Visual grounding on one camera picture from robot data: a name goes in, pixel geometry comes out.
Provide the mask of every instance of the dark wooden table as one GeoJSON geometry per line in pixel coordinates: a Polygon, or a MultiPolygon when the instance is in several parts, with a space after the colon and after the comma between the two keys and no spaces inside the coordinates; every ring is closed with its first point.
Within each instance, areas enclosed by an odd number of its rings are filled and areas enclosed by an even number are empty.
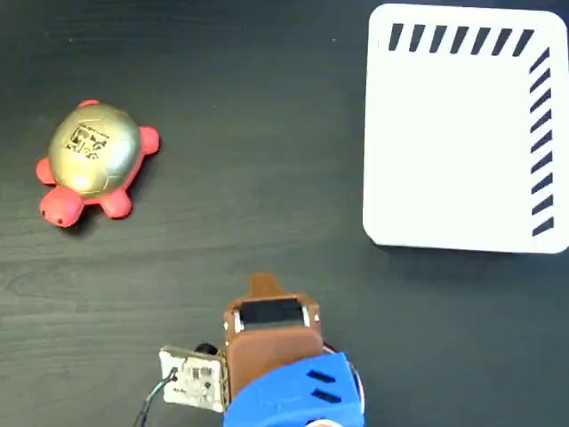
{"type": "MultiPolygon", "coordinates": [[[[471,1],[548,8],[562,0],[471,1]]],[[[368,425],[569,423],[569,255],[380,250],[361,225],[371,0],[4,0],[0,424],[130,426],[162,344],[222,337],[255,271],[323,307],[368,425]],[[38,215],[54,127],[99,98],[156,126],[135,210],[38,215]]],[[[220,425],[159,399],[150,426],[220,425]]]]}

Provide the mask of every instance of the black stripe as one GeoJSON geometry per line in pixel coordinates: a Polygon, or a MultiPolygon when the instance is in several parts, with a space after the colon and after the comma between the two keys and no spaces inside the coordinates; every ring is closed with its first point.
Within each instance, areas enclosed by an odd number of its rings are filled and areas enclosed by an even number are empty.
{"type": "Polygon", "coordinates": [[[471,53],[473,55],[478,55],[480,53],[480,50],[482,49],[482,46],[484,45],[484,42],[486,41],[489,33],[490,29],[487,27],[482,27],[478,30],[477,39],[474,42],[474,46],[472,46],[471,53]]]}
{"type": "Polygon", "coordinates": [[[391,38],[389,39],[389,49],[395,51],[397,49],[397,44],[399,43],[399,37],[403,32],[403,24],[393,24],[391,27],[391,38]]]}
{"type": "Polygon", "coordinates": [[[315,380],[322,381],[323,383],[335,383],[336,379],[331,377],[330,375],[323,374],[317,371],[310,371],[309,377],[314,378],[315,380]]]}
{"type": "Polygon", "coordinates": [[[533,113],[536,109],[538,109],[539,107],[541,107],[541,105],[543,105],[543,102],[545,101],[549,101],[551,99],[551,89],[548,89],[547,91],[545,91],[545,93],[540,96],[540,98],[533,103],[532,107],[530,108],[530,113],[533,113]]]}
{"type": "Polygon", "coordinates": [[[538,87],[540,87],[543,82],[545,82],[548,78],[551,77],[551,70],[548,68],[545,70],[545,72],[540,76],[540,78],[538,78],[535,83],[532,85],[532,87],[530,87],[530,93],[532,93],[535,89],[537,89],[538,87]]]}
{"type": "Polygon", "coordinates": [[[466,37],[466,33],[469,31],[468,27],[458,27],[456,29],[456,34],[454,35],[453,45],[451,46],[451,53],[455,54],[461,48],[461,44],[466,37]]]}
{"type": "Polygon", "coordinates": [[[551,120],[551,110],[549,110],[547,113],[545,113],[543,116],[541,116],[541,118],[533,124],[530,132],[533,133],[533,132],[537,131],[548,120],[551,120]]]}
{"type": "Polygon", "coordinates": [[[539,181],[537,184],[535,184],[532,187],[532,194],[537,193],[541,189],[545,189],[551,183],[553,183],[553,173],[550,173],[548,176],[546,176],[541,181],[539,181]]]}
{"type": "Polygon", "coordinates": [[[530,74],[532,74],[547,58],[549,57],[549,48],[547,48],[536,62],[530,67],[530,74]]]}
{"type": "Polygon", "coordinates": [[[532,215],[536,215],[539,212],[547,209],[548,207],[553,206],[553,196],[547,196],[545,200],[542,200],[532,209],[532,215]]]}
{"type": "Polygon", "coordinates": [[[543,135],[540,140],[532,146],[532,150],[530,152],[533,153],[534,151],[537,151],[551,140],[553,140],[553,131],[549,131],[543,135]]]}
{"type": "Polygon", "coordinates": [[[504,45],[509,39],[509,35],[512,34],[511,28],[502,28],[500,34],[498,35],[498,39],[496,40],[496,45],[492,50],[492,56],[498,56],[501,50],[504,48],[504,45]]]}
{"type": "Polygon", "coordinates": [[[532,173],[536,173],[537,171],[542,169],[543,166],[551,163],[552,161],[553,161],[553,153],[550,151],[548,154],[543,156],[539,162],[537,162],[535,165],[532,166],[532,173]]]}
{"type": "Polygon", "coordinates": [[[312,396],[314,396],[315,398],[319,398],[319,399],[323,400],[324,402],[328,402],[328,403],[340,403],[341,402],[341,398],[339,398],[338,396],[334,396],[333,394],[326,393],[325,391],[321,391],[319,389],[315,389],[314,391],[312,391],[312,396]]]}
{"type": "Polygon", "coordinates": [[[421,42],[421,37],[425,31],[425,26],[421,24],[415,24],[413,27],[413,33],[411,34],[411,44],[409,45],[409,52],[417,52],[419,43],[421,42]]]}
{"type": "Polygon", "coordinates": [[[438,47],[441,45],[443,41],[443,36],[445,35],[447,26],[446,25],[437,25],[435,28],[435,34],[433,35],[433,41],[430,44],[429,52],[435,53],[438,51],[438,47]]]}
{"type": "Polygon", "coordinates": [[[530,41],[530,38],[532,38],[533,33],[534,31],[532,29],[525,29],[522,32],[522,36],[519,37],[516,48],[514,49],[514,56],[519,56],[522,54],[528,42],[530,41]]]}
{"type": "Polygon", "coordinates": [[[543,233],[544,231],[547,231],[549,229],[553,228],[553,217],[549,218],[548,220],[546,220],[544,223],[542,223],[541,225],[539,225],[538,227],[536,227],[535,229],[533,229],[533,236],[537,236],[538,234],[543,233]]]}

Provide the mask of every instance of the blue robot part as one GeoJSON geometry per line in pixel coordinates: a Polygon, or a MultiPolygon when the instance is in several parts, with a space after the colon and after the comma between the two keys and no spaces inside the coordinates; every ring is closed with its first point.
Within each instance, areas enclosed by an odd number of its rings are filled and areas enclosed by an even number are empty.
{"type": "Polygon", "coordinates": [[[229,405],[223,427],[304,427],[318,419],[365,426],[344,353],[303,359],[250,383],[229,405]]]}

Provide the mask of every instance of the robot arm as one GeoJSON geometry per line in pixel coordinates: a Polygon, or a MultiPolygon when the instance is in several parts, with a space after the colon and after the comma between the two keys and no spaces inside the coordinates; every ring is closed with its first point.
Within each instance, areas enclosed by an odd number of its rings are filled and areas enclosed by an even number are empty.
{"type": "Polygon", "coordinates": [[[224,427],[363,427],[363,390],[343,353],[325,345],[318,304],[269,274],[223,313],[225,345],[164,347],[164,400],[225,414],[224,427]]]}

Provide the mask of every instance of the turtle head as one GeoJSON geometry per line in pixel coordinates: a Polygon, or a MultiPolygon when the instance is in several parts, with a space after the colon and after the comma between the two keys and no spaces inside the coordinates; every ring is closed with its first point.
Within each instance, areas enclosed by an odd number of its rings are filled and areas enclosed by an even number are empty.
{"type": "Polygon", "coordinates": [[[42,199],[39,212],[53,225],[70,227],[79,219],[83,206],[83,199],[79,194],[58,185],[42,199]]]}

